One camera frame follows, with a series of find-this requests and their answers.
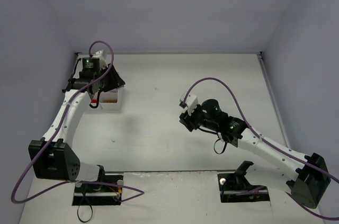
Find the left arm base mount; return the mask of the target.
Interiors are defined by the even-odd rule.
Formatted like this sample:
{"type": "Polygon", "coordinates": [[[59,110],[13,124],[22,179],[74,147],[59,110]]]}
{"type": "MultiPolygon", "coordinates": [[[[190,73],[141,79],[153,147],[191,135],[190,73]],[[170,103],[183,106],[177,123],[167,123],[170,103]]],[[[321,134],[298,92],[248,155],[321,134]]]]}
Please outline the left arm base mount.
{"type": "Polygon", "coordinates": [[[122,200],[122,188],[112,186],[123,185],[123,174],[106,174],[104,182],[111,185],[82,184],[74,188],[72,205],[80,206],[110,206],[120,205],[122,200]]]}

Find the right white compartment tray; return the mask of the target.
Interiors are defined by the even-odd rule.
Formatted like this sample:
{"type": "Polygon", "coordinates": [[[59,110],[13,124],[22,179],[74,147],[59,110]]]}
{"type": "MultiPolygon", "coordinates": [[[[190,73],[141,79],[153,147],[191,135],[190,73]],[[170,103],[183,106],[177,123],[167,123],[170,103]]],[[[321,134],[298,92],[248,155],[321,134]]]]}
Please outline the right white compartment tray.
{"type": "Polygon", "coordinates": [[[99,99],[99,106],[103,110],[118,111],[122,107],[124,88],[114,89],[109,92],[102,92],[99,99]]]}

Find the small brown lego brick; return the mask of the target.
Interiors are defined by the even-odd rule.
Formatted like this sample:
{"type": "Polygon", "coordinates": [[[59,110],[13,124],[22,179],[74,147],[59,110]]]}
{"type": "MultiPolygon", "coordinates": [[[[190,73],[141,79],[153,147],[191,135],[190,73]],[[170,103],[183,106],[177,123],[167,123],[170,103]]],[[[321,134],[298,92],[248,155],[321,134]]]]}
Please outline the small brown lego brick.
{"type": "Polygon", "coordinates": [[[117,100],[104,100],[104,103],[117,103],[117,100]]]}

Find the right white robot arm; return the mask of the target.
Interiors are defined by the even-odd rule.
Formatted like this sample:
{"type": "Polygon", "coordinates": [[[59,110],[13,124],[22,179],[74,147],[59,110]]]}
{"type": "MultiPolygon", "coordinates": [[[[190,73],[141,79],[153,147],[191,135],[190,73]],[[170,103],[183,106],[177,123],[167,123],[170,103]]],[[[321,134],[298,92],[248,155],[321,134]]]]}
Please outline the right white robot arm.
{"type": "Polygon", "coordinates": [[[241,183],[273,187],[290,194],[303,207],[318,207],[332,180],[321,155],[306,155],[263,136],[245,120],[223,112],[215,99],[199,104],[198,98],[190,95],[186,101],[180,102],[180,107],[183,109],[180,123],[190,132],[211,133],[225,146],[249,151],[274,165],[274,168],[264,168],[244,161],[235,171],[241,183]]]}

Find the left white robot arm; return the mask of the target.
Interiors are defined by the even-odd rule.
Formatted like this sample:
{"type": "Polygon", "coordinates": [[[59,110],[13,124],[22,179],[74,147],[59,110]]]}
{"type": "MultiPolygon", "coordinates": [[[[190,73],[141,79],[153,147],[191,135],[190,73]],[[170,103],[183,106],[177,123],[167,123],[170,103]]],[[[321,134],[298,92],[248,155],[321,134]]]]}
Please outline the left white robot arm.
{"type": "Polygon", "coordinates": [[[97,94],[121,88],[125,82],[102,50],[79,58],[82,70],[74,74],[63,89],[65,95],[51,127],[28,150],[39,179],[68,182],[106,182],[102,165],[82,162],[72,149],[73,138],[84,112],[97,94]]]}

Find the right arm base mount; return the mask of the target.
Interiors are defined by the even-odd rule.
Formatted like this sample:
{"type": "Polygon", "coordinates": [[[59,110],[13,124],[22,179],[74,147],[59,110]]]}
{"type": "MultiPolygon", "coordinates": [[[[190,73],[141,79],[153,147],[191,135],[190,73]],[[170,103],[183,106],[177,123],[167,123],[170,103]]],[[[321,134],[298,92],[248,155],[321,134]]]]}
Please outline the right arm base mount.
{"type": "Polygon", "coordinates": [[[221,203],[269,202],[266,186],[252,185],[246,179],[248,169],[254,163],[244,161],[233,173],[218,173],[218,186],[221,203]]]}

